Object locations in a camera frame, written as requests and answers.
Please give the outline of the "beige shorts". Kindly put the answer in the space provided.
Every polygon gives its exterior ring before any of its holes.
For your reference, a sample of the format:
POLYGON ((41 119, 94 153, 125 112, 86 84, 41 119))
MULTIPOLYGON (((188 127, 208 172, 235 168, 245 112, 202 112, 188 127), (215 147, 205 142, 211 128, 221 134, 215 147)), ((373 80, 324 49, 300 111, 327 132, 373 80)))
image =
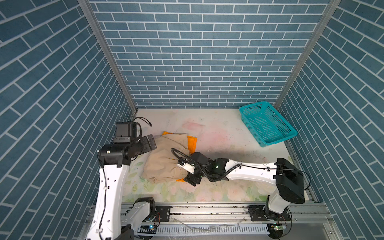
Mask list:
POLYGON ((153 184, 173 182, 185 178, 188 172, 178 167, 171 149, 188 155, 188 136, 186 134, 167 134, 155 139, 157 148, 150 152, 145 163, 142 178, 153 184))

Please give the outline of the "orange shorts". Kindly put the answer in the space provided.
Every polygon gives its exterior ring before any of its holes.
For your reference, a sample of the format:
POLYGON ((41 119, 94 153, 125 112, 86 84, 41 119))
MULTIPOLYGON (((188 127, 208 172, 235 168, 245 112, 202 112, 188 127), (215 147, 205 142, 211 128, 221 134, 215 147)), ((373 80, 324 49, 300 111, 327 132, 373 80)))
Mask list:
MULTIPOLYGON (((168 134, 173 134, 173 133, 169 133, 169 132, 164 131, 162 136, 163 135, 168 135, 168 134)), ((188 149, 190 151, 190 154, 193 154, 196 151, 196 146, 197 146, 198 138, 187 136, 187 139, 188 139, 188 149)), ((184 178, 183 178, 183 179, 178 179, 177 182, 185 182, 185 181, 184 181, 184 178)))

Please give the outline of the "teal plastic basket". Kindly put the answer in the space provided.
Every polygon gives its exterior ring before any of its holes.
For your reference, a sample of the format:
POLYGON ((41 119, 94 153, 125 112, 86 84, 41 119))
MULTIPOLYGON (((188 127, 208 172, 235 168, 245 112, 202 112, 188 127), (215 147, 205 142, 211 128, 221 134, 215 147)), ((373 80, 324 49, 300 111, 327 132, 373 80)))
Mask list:
POLYGON ((261 147, 278 144, 297 136, 297 130, 268 102, 239 108, 241 119, 261 147))

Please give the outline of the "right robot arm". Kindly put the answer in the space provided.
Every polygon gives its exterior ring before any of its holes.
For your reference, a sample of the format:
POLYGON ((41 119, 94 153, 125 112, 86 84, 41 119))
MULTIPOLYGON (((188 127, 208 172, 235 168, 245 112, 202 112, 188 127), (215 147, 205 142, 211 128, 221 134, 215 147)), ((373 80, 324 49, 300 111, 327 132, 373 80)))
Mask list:
POLYGON ((290 204, 300 205, 306 201, 304 178, 307 173, 284 158, 278 158, 274 163, 251 164, 223 158, 212 160, 200 152, 190 156, 173 154, 178 159, 178 166, 188 172, 185 182, 192 186, 199 185, 202 178, 212 183, 246 180, 275 186, 264 207, 249 208, 253 221, 278 221, 289 213, 290 204))

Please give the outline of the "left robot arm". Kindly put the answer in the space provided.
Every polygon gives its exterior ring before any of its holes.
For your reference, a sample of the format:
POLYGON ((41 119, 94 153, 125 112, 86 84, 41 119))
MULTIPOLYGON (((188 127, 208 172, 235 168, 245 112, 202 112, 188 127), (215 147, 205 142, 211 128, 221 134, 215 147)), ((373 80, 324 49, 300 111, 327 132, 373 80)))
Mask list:
POLYGON ((156 218, 155 201, 152 197, 139 198, 121 223, 124 183, 130 171, 132 159, 157 148, 152 135, 136 142, 106 144, 98 151, 100 184, 95 213, 88 240, 132 240, 143 221, 156 218))

